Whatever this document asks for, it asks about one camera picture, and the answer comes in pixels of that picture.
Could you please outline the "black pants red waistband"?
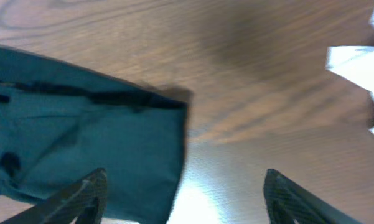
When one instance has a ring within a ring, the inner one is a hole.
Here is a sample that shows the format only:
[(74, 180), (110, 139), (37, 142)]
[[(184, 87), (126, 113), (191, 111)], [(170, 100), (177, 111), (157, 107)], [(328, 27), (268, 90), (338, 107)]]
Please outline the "black pants red waistband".
[(105, 216), (165, 223), (185, 154), (187, 103), (0, 47), (0, 195), (39, 203), (97, 168)]

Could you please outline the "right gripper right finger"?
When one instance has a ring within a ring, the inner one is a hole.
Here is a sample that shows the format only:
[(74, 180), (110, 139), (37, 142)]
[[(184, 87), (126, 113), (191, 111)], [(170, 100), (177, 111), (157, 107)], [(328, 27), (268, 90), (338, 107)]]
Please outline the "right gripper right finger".
[(263, 194), (270, 224), (360, 224), (275, 169), (268, 169)]

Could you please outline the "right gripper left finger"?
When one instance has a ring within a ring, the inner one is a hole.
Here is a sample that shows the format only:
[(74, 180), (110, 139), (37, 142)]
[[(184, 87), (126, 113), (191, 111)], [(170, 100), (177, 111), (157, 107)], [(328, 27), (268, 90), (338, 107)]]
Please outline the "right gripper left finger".
[(2, 224), (100, 224), (107, 202), (107, 175), (99, 168), (47, 200)]

